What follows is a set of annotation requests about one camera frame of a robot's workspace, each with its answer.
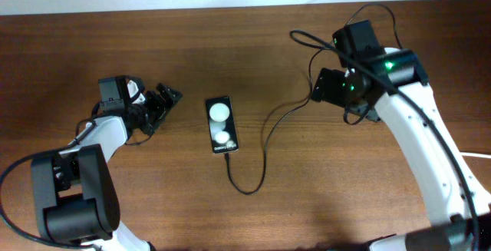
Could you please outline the black flip smartphone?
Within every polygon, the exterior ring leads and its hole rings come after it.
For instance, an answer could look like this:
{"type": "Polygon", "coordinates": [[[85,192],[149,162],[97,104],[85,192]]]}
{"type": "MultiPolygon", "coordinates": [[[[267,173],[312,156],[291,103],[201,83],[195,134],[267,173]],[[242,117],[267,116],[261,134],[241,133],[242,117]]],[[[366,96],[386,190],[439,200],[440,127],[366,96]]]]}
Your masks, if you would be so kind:
{"type": "Polygon", "coordinates": [[[205,100],[212,152],[226,154],[239,149],[235,120],[229,96],[205,100]]]}

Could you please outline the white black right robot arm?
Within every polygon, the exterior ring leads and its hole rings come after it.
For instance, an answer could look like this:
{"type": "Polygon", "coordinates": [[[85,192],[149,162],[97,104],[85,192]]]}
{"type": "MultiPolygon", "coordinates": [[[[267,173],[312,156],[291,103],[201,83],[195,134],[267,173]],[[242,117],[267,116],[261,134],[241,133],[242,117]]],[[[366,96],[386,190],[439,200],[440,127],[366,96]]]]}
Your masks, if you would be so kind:
{"type": "Polygon", "coordinates": [[[369,21],[345,25],[331,42],[342,69],[321,70],[311,99],[361,120],[383,121],[417,181],[430,227],[365,243],[364,250],[488,250],[490,193],[475,178],[437,109],[427,73],[409,49],[379,44],[369,21]]]}

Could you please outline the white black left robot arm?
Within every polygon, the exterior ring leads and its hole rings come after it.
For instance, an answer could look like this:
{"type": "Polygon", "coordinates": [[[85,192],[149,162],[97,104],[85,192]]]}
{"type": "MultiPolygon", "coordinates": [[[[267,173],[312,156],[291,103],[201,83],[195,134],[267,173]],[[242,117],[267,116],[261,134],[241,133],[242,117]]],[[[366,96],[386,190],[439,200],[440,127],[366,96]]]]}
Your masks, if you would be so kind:
{"type": "Polygon", "coordinates": [[[98,81],[101,100],[85,128],[65,148],[31,162],[38,232],[49,243],[89,250],[152,250],[120,220],[120,204],[107,163],[135,130],[148,137],[182,94],[163,84],[146,90],[140,78],[98,81]]]}

